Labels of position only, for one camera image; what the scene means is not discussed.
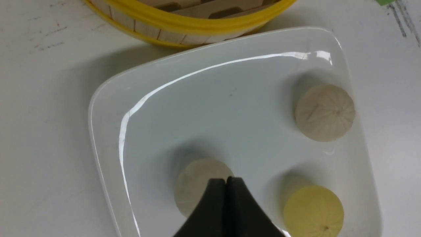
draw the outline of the plate rim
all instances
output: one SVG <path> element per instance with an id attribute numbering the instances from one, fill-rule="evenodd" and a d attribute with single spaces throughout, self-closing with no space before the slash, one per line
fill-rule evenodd
<path id="1" fill-rule="evenodd" d="M 112 204 L 111 204 L 111 199 L 110 199 L 110 196 L 109 196 L 109 193 L 108 193 L 107 186 L 105 184 L 104 174 L 103 174 L 102 169 L 101 169 L 101 163 L 99 161 L 99 156 L 98 156 L 98 152 L 97 152 L 97 149 L 96 149 L 95 136 L 94 136 L 94 131 L 93 131 L 93 123 L 92 123 L 92 114 L 93 114 L 93 108 L 94 108 L 94 105 L 95 105 L 95 101 L 96 101 L 97 96 L 101 93 L 102 89 L 105 88 L 109 83 L 111 83 L 111 82 L 117 80 L 118 78 L 120 78 L 121 76 L 123 76 L 124 74 L 130 73 L 130 72 L 132 72 L 134 70 L 138 70 L 141 67 L 147 67 L 149 65 L 155 64 L 155 63 L 160 62 L 160 61 L 164 61 L 164 60 L 171 59 L 171 58 L 174 58 L 174 57 L 179 57 L 179 56 L 184 55 L 184 54 L 189 54 L 189 53 L 192 53 L 192 52 L 195 52 L 195 51 L 200 51 L 200 50 L 207 49 L 207 48 L 217 47 L 217 46 L 220 46 L 220 45 L 223 45 L 223 44 L 226 44 L 226 43 L 230 43 L 230 42 L 247 40 L 249 38 L 261 37 L 263 35 L 276 34 L 276 33 L 280 33 L 280 32 L 301 31 L 301 30 L 319 30 L 319 31 L 324 31 L 327 34 L 330 34 L 331 37 L 333 37 L 335 39 L 335 41 L 337 42 L 339 48 L 343 51 L 343 48 L 342 48 L 339 40 L 337 39 L 337 37 L 334 35 L 334 33 L 332 31 L 330 31 L 328 29 L 325 29 L 325 28 L 322 28 L 322 27 L 314 27 L 314 26 L 291 27 L 291 28 L 285 28 L 285 29 L 280 29 L 280 30 L 272 30 L 272 31 L 262 32 L 262 33 L 259 33 L 259 34 L 247 35 L 247 36 L 244 36 L 244 37 L 235 38 L 235 39 L 231 39 L 231 40 L 226 40 L 226 41 L 222 41 L 222 42 L 219 42 L 219 43 L 209 44 L 209 45 L 202 46 L 202 47 L 199 47 L 199 48 L 193 48 L 193 49 L 186 50 L 186 51 L 183 51 L 183 52 L 179 52 L 179 53 L 176 53 L 176 54 L 172 54 L 172 55 L 169 55 L 169 56 L 166 56 L 166 57 L 155 59 L 155 60 L 152 60 L 150 62 L 146 62 L 146 63 L 140 64 L 140 65 L 137 65 L 135 67 L 132 67 L 130 69 L 127 69 L 125 71 L 122 71 L 122 72 L 120 72 L 120 73 L 118 73 L 118 74 L 110 77 L 109 79 L 107 79 L 106 81 L 104 81 L 95 90 L 95 92 L 92 95 L 91 100 L 89 102 L 89 108 L 88 108 L 88 130 L 89 130 L 89 136 L 90 136 L 90 140 L 91 140 L 91 147 L 92 147 L 93 156 L 94 156 L 94 159 L 95 159 L 95 164 L 96 164 L 97 172 L 98 172 L 98 175 L 99 175 L 101 186 L 102 186 L 102 189 L 103 189 L 103 192 L 104 192 L 104 195 L 105 195 L 105 199 L 107 201 L 108 209 L 110 211 L 111 218 L 113 220 L 113 224 L 114 224 L 114 227 L 115 227 L 115 230 L 116 230 L 116 233 L 117 233 L 118 237 L 122 237 L 122 234 L 121 234 L 120 228 L 118 226 L 118 221 L 117 221 L 116 215 L 114 213 L 114 210 L 113 210 L 113 207 L 112 207 Z M 348 62 L 347 62 L 347 59 L 346 59 L 345 54 L 343 54 L 343 57 L 345 59 L 344 60 L 344 63 L 345 63 L 345 66 L 348 69 L 349 77 L 351 78 L 350 71 L 349 71 L 349 66 L 348 66 Z M 353 97 L 354 96 L 354 92 L 353 92 L 352 88 L 351 88 L 351 94 L 352 94 L 351 96 Z"/>

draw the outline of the scuff mark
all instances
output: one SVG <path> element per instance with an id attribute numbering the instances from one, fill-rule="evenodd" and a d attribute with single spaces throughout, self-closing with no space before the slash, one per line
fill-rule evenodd
<path id="1" fill-rule="evenodd" d="M 28 28 L 26 33 L 29 35 L 33 35 L 33 34 L 36 34 L 37 32 Z"/>
<path id="2" fill-rule="evenodd" d="M 44 203 L 46 203 L 50 198 L 52 198 L 52 195 L 46 195 L 43 198 L 41 198 L 38 201 L 35 201 L 25 212 L 24 215 L 27 215 L 29 213 L 31 213 L 32 211 L 34 211 L 35 209 L 37 209 L 39 206 L 43 205 Z"/>
<path id="3" fill-rule="evenodd" d="M 66 5 L 66 2 L 56 2 L 56 3 L 54 3 L 54 4 L 50 4 L 50 7 L 52 8 L 52 7 L 55 7 L 55 6 L 57 6 L 57 5 L 64 6 L 64 5 Z"/>
<path id="4" fill-rule="evenodd" d="M 28 21 L 34 21 L 34 20 L 37 20 L 39 18 L 41 18 L 41 17 L 40 16 L 39 17 L 35 17 L 35 18 L 32 18 L 32 19 L 29 19 Z"/>
<path id="5" fill-rule="evenodd" d="M 94 13 L 94 12 L 89 13 L 88 15 L 82 16 L 82 18 L 89 18 L 89 17 L 92 17 L 92 16 L 96 16 L 96 13 Z"/>
<path id="6" fill-rule="evenodd" d="M 44 51 L 44 50 L 46 50 L 47 48 L 56 47 L 56 46 L 59 46 L 59 45 L 62 45 L 62 44 L 64 44 L 64 42 L 54 43 L 54 44 L 50 44 L 50 45 L 48 45 L 47 47 L 41 47 L 41 48 L 39 48 L 38 50 L 39 50 L 39 51 Z"/>
<path id="7" fill-rule="evenodd" d="M 95 28 L 92 28 L 91 30 L 92 31 L 95 31 L 95 30 L 97 30 L 97 29 L 99 29 L 99 28 L 101 28 L 101 27 L 104 27 L 104 26 L 106 26 L 107 24 L 101 24 L 101 25 L 99 25 L 99 26 L 97 26 L 97 27 L 95 27 Z"/>
<path id="8" fill-rule="evenodd" d="M 415 28 L 414 23 L 412 22 L 411 16 L 409 16 L 408 10 L 406 9 L 405 3 L 402 0 L 396 0 L 396 5 L 399 11 L 403 16 L 403 20 L 406 26 L 409 28 L 409 31 L 414 34 L 415 39 L 417 40 L 418 47 L 421 47 L 420 36 Z"/>
<path id="9" fill-rule="evenodd" d="M 73 199 L 73 198 L 81 195 L 82 193 L 84 193 L 86 191 L 89 191 L 89 189 L 88 188 L 84 188 L 84 189 L 82 189 L 82 190 L 80 190 L 78 192 L 75 192 L 74 194 L 71 194 L 71 195 L 67 196 L 67 198 L 63 202 L 64 203 L 68 203 L 71 199 Z"/>
<path id="10" fill-rule="evenodd" d="M 392 4 L 387 5 L 387 8 L 392 10 L 393 16 L 396 19 L 396 22 L 397 22 L 397 24 L 399 26 L 399 29 L 400 29 L 400 31 L 402 33 L 402 36 L 404 38 L 406 38 L 405 30 L 403 29 L 402 22 L 400 22 L 400 20 L 399 20 L 399 16 L 397 15 L 396 9 L 394 8 L 394 6 Z"/>
<path id="11" fill-rule="evenodd" d="M 52 32 L 50 32 L 50 33 L 48 33 L 48 34 L 46 34 L 46 35 L 44 35 L 44 36 L 49 36 L 49 35 L 52 35 L 52 34 L 54 34 L 54 33 L 59 32 L 59 31 L 65 30 L 65 29 L 67 29 L 67 26 L 65 26 L 65 27 L 63 27 L 63 28 L 60 28 L 60 29 L 58 29 L 58 30 L 54 30 L 54 31 L 52 31 Z"/>

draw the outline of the white plate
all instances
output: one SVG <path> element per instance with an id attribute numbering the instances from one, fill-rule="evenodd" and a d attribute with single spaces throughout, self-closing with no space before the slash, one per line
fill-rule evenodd
<path id="1" fill-rule="evenodd" d="M 118 234 L 171 237 L 186 220 L 173 200 L 174 179 L 199 155 L 224 161 L 242 177 L 280 228 L 281 195 L 289 183 L 310 180 L 343 202 L 340 237 L 379 237 L 359 117 L 331 143 L 306 138 L 294 124 L 298 90 L 314 81 L 353 94 L 336 38 L 306 27 L 190 50 L 105 82 L 92 98 L 89 124 Z"/>

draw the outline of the table surface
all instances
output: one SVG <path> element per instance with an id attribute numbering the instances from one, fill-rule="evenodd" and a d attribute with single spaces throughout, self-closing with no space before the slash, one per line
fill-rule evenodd
<path id="1" fill-rule="evenodd" d="M 421 1 L 298 0 L 262 30 L 332 30 L 351 71 L 383 236 L 421 233 Z M 88 104 L 106 79 L 178 52 L 115 30 L 79 0 L 0 2 L 0 230 L 116 236 L 96 172 Z"/>

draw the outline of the bamboo steamer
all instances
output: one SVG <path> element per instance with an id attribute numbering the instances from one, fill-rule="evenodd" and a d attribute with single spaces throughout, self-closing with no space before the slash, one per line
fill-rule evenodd
<path id="1" fill-rule="evenodd" d="M 99 16 L 136 38 L 194 47 L 252 32 L 295 0 L 85 0 Z"/>

